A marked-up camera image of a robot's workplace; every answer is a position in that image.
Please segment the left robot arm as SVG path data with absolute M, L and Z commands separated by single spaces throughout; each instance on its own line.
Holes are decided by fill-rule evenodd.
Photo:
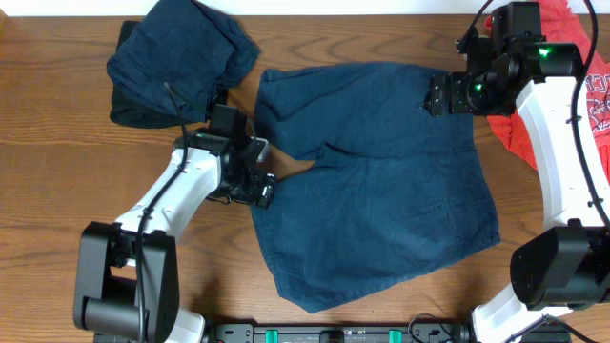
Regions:
M 202 317 L 179 306 L 176 243 L 208 198 L 250 206 L 278 294 L 309 313 L 494 245 L 497 212 L 473 120 L 430 115 L 430 77 L 264 72 L 258 137 L 246 136 L 239 111 L 217 106 L 137 205 L 83 231 L 76 327 L 128 341 L 198 340 Z

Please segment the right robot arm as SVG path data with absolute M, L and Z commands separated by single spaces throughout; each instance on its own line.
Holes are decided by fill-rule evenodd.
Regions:
M 452 114 L 517 114 L 528 132 L 543 199 L 543 231 L 516 249 L 510 283 L 472 313 L 477 342 L 514 342 L 538 325 L 609 299 L 609 184 L 588 118 L 591 53 L 551 43 L 539 4 L 494 9 L 487 36 L 457 41 L 467 60 L 442 103 Z

